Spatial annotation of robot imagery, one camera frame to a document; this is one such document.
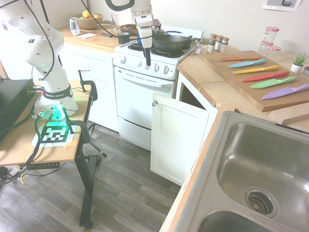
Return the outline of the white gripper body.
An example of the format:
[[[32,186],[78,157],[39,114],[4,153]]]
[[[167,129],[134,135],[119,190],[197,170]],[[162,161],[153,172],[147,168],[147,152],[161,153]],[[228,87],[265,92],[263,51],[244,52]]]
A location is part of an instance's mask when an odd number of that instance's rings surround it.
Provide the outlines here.
[[[138,27],[138,32],[140,36],[141,43],[144,48],[151,48],[152,47],[152,27]]]

